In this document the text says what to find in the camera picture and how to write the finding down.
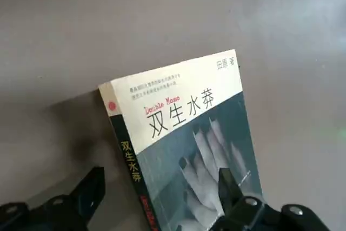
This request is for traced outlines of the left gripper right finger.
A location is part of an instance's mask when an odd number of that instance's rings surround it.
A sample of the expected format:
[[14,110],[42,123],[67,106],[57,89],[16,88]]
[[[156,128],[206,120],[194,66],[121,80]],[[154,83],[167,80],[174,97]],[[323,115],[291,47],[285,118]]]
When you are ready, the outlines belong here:
[[224,215],[213,224],[212,230],[330,230],[306,206],[285,204],[280,211],[276,211],[259,198],[244,195],[228,168],[219,170],[218,194]]

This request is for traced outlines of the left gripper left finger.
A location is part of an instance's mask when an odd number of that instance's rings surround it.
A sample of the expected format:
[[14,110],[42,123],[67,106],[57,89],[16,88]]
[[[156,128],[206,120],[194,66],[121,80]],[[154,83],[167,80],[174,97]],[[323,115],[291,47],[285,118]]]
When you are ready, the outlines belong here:
[[93,167],[69,194],[33,208],[26,202],[2,204],[1,230],[88,230],[104,196],[104,168]]

